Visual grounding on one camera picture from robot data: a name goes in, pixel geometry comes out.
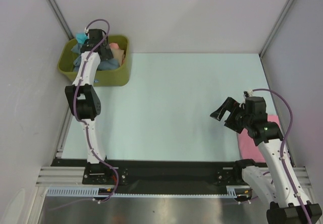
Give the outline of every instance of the black bracket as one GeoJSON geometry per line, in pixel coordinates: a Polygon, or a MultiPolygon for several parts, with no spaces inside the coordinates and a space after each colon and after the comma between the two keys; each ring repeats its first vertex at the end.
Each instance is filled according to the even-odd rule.
{"type": "MultiPolygon", "coordinates": [[[[74,115],[73,110],[73,100],[75,94],[76,86],[66,86],[65,95],[69,103],[69,107],[72,115],[74,115]]],[[[80,86],[77,97],[81,94],[84,94],[85,99],[76,99],[76,113],[79,119],[91,119],[94,121],[94,118],[101,113],[101,102],[92,85],[80,86]]]]}
{"type": "MultiPolygon", "coordinates": [[[[127,169],[117,169],[119,185],[126,185],[128,179],[127,169]]],[[[114,185],[117,179],[112,169],[103,163],[87,163],[83,174],[83,185],[114,185]]]]}

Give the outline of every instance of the metal frame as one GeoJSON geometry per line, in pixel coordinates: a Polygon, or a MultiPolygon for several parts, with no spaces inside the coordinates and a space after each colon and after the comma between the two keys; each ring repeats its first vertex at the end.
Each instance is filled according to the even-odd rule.
{"type": "MultiPolygon", "coordinates": [[[[231,170],[232,167],[223,167],[224,171],[231,170]]],[[[268,168],[260,168],[261,172],[267,172],[268,168]]],[[[313,203],[316,203],[315,197],[313,195],[313,190],[311,183],[309,181],[306,169],[304,167],[295,167],[294,168],[297,179],[299,180],[302,188],[308,194],[309,198],[313,203]]],[[[32,208],[30,211],[29,219],[26,224],[35,224],[41,219],[41,211],[46,197],[46,192],[49,188],[52,187],[61,187],[61,190],[64,187],[77,187],[78,189],[86,188],[108,188],[109,186],[89,186],[82,184],[84,167],[42,167],[39,178],[36,184],[36,195],[32,208]]],[[[270,179],[270,174],[266,175],[265,178],[270,179]]],[[[249,186],[227,186],[226,194],[217,194],[217,195],[136,195],[136,194],[116,194],[115,198],[118,197],[127,197],[127,198],[235,198],[238,192],[244,192],[244,190],[250,189],[249,186]]]]}

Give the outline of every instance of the cloth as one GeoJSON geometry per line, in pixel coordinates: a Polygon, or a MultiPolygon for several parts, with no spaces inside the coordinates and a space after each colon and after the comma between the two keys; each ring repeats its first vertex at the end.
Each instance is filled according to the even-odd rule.
{"type": "MultiPolygon", "coordinates": [[[[268,115],[269,122],[276,122],[279,126],[278,116],[268,115]]],[[[238,145],[242,159],[251,158],[256,162],[265,162],[258,147],[254,145],[253,139],[248,136],[248,131],[243,129],[241,134],[238,135],[238,145]]]]}
{"type": "Polygon", "coordinates": [[[76,33],[75,38],[80,44],[84,44],[85,40],[89,39],[89,37],[85,33],[76,33]]]}
{"type": "Polygon", "coordinates": [[[119,45],[117,43],[114,43],[114,42],[110,43],[109,46],[110,46],[111,49],[120,49],[119,45]]]}
{"type": "MultiPolygon", "coordinates": [[[[79,55],[79,64],[75,65],[73,72],[78,72],[80,69],[80,65],[81,65],[81,55],[79,55]]],[[[103,71],[103,70],[114,70],[117,69],[119,67],[119,62],[117,59],[110,59],[110,60],[106,60],[106,61],[101,61],[101,63],[99,64],[99,66],[97,67],[97,70],[99,71],[103,71]]]]}
{"type": "Polygon", "coordinates": [[[118,63],[121,66],[122,65],[124,51],[121,50],[121,49],[114,49],[114,48],[111,48],[111,51],[112,51],[113,57],[118,60],[118,63]]]}

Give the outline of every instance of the stainless steel surface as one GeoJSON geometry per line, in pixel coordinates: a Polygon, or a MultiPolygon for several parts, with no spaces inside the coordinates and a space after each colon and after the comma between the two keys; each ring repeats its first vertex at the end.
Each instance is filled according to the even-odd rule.
{"type": "Polygon", "coordinates": [[[262,59],[262,57],[264,56],[264,54],[266,53],[269,45],[271,44],[273,38],[275,37],[275,35],[277,34],[280,26],[282,25],[287,13],[289,12],[290,8],[292,7],[292,5],[294,4],[295,0],[287,0],[282,12],[280,13],[272,31],[270,32],[266,42],[264,43],[259,55],[260,55],[260,59],[262,59]]]}
{"type": "Polygon", "coordinates": [[[262,224],[267,208],[260,200],[238,205],[229,199],[112,198],[98,205],[78,202],[49,211],[76,198],[46,197],[38,224],[262,224]]]}
{"type": "MultiPolygon", "coordinates": [[[[268,171],[268,168],[265,167],[260,169],[263,173],[268,171]]],[[[295,167],[293,169],[301,186],[311,188],[306,169],[304,167],[295,167]]],[[[84,186],[82,185],[83,174],[84,167],[42,167],[36,186],[84,186]]]]}

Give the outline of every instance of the blue cloth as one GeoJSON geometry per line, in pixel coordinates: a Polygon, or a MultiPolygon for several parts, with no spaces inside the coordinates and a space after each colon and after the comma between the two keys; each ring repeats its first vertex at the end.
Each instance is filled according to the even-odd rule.
{"type": "Polygon", "coordinates": [[[85,33],[76,33],[75,38],[80,44],[84,44],[85,40],[89,39],[89,37],[85,33]]]}
{"type": "MultiPolygon", "coordinates": [[[[80,57],[80,64],[75,66],[75,68],[73,69],[73,72],[78,72],[80,69],[81,56],[79,56],[79,57],[80,57]]],[[[118,60],[117,59],[110,59],[110,60],[101,61],[101,63],[97,67],[97,70],[99,70],[99,71],[113,70],[113,69],[117,69],[118,67],[119,67],[118,60]]]]}

